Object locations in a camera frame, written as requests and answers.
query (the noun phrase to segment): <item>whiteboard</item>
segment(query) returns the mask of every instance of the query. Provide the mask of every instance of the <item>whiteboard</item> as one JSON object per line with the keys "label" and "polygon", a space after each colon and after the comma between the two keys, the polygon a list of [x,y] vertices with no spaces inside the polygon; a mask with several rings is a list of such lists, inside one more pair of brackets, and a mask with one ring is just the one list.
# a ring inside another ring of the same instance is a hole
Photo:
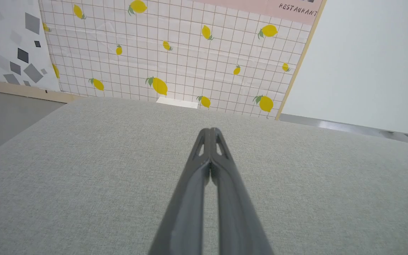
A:
{"label": "whiteboard", "polygon": [[282,113],[408,134],[408,0],[327,0]]}

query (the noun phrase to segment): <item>lemon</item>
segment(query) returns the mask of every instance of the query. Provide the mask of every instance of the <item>lemon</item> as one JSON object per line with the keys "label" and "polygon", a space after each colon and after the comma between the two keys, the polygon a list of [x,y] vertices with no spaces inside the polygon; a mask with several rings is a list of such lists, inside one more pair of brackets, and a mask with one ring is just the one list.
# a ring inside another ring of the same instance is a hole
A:
{"label": "lemon", "polygon": [[207,107],[207,108],[210,107],[210,99],[208,99],[207,97],[200,96],[200,97],[196,97],[196,99],[200,101],[204,107]]}
{"label": "lemon", "polygon": [[147,6],[142,1],[135,0],[128,6],[127,12],[131,16],[131,14],[135,14],[135,12],[143,13],[145,10],[147,10]]}
{"label": "lemon", "polygon": [[99,89],[99,90],[102,90],[102,91],[103,91],[104,86],[103,86],[103,83],[102,83],[101,81],[92,78],[92,79],[89,79],[89,82],[90,82],[91,84],[94,84],[94,87],[95,87],[96,89]]}
{"label": "lemon", "polygon": [[264,35],[267,37],[272,37],[275,34],[278,34],[277,27],[275,27],[274,25],[266,25],[261,29],[261,31],[259,31],[257,37],[260,39],[260,37],[264,38]]}
{"label": "lemon", "polygon": [[212,33],[210,32],[210,29],[204,25],[203,30],[202,30],[202,34],[204,36],[205,39],[207,40],[213,40],[214,37],[212,36]]}
{"label": "lemon", "polygon": [[283,64],[283,70],[284,70],[285,72],[290,71],[289,65],[286,64],[286,63],[284,63],[284,64]]}
{"label": "lemon", "polygon": [[120,45],[118,45],[118,47],[116,48],[116,54],[117,55],[121,55],[122,54],[122,47]]}
{"label": "lemon", "polygon": [[73,5],[73,12],[80,19],[86,19],[86,16],[81,11],[81,8],[78,5]]}
{"label": "lemon", "polygon": [[55,64],[53,64],[53,63],[51,63],[51,64],[53,65],[53,69],[55,70],[56,78],[58,78],[58,79],[59,79],[59,75],[60,75],[60,73],[59,73],[58,68],[56,67],[56,65],[55,65]]}
{"label": "lemon", "polygon": [[166,50],[173,50],[173,47],[170,46],[169,42],[163,41],[163,48]]}
{"label": "lemon", "polygon": [[270,99],[270,97],[265,97],[263,95],[254,97],[253,101],[256,100],[256,104],[259,103],[259,107],[261,108],[262,111],[269,112],[273,108],[273,101]]}
{"label": "lemon", "polygon": [[240,73],[240,66],[237,65],[236,68],[234,69],[234,75],[237,75],[238,73]]}
{"label": "lemon", "polygon": [[149,86],[154,87],[155,91],[158,94],[162,94],[166,96],[166,93],[168,92],[168,86],[166,85],[166,83],[162,80],[160,80],[159,78],[154,78],[154,77],[150,77],[146,79],[147,83],[149,82]]}
{"label": "lemon", "polygon": [[44,26],[45,32],[51,32],[51,29],[47,26],[47,24],[45,24],[45,23],[42,23],[42,24]]}

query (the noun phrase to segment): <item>wooden frame edge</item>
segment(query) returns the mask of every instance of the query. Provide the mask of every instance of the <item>wooden frame edge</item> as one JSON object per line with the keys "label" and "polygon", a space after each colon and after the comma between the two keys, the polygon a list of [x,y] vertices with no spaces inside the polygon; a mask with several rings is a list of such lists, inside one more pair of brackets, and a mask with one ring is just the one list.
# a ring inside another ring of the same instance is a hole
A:
{"label": "wooden frame edge", "polygon": [[316,31],[317,24],[319,23],[319,20],[321,19],[322,11],[324,10],[324,7],[325,7],[326,3],[327,3],[327,0],[322,0],[321,6],[319,7],[319,13],[317,14],[317,17],[316,17],[316,21],[314,21],[314,24],[313,24],[313,26],[311,28],[310,36],[309,36],[308,40],[306,41],[305,47],[303,48],[303,52],[301,53],[300,59],[298,60],[297,69],[294,72],[294,74],[292,76],[292,79],[290,80],[288,90],[286,90],[286,93],[284,95],[283,101],[281,102],[281,106],[280,106],[280,109],[278,110],[278,113],[277,113],[277,116],[275,117],[275,120],[280,119],[281,112],[283,111],[285,102],[288,99],[290,90],[292,89],[292,86],[293,86],[293,84],[295,82],[295,78],[297,77],[298,71],[300,71],[301,63],[305,59],[306,52],[308,51],[308,47],[310,46],[311,40],[313,39],[314,32]]}
{"label": "wooden frame edge", "polygon": [[60,103],[70,103],[73,100],[82,98],[81,96],[67,94],[63,92],[50,91],[40,89],[38,87],[30,87],[18,84],[9,84],[5,82],[0,82],[0,93],[38,98],[40,100],[49,100]]}

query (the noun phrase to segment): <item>gray fabric tablecloth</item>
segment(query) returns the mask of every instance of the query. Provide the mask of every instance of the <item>gray fabric tablecloth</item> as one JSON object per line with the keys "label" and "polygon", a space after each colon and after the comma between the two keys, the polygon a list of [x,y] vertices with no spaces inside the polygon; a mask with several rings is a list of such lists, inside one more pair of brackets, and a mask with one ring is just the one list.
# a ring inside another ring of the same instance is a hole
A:
{"label": "gray fabric tablecloth", "polygon": [[[114,98],[0,147],[0,255],[145,254],[200,129],[222,130],[276,254],[408,254],[408,143]],[[204,254],[217,254],[206,187]]]}

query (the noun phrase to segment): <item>white grid wallpaper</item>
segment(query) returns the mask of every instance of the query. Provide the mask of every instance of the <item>white grid wallpaper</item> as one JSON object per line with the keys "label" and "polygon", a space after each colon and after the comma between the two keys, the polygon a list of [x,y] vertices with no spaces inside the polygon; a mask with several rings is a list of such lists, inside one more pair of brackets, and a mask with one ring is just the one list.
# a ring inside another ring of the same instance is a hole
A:
{"label": "white grid wallpaper", "polygon": [[[154,102],[163,95],[145,82],[158,77],[168,86],[166,97],[197,102],[205,96],[210,108],[200,104],[200,109],[274,119],[311,26],[188,0],[144,0],[147,10],[130,16],[131,2],[40,1],[63,92]],[[74,5],[86,19],[73,13]],[[259,39],[268,24],[278,33]],[[214,40],[201,34],[204,25]],[[163,41],[172,50],[165,50]],[[234,75],[237,65],[240,73]],[[105,90],[95,89],[91,78],[102,81]],[[270,113],[253,102],[257,95],[273,100]]]}

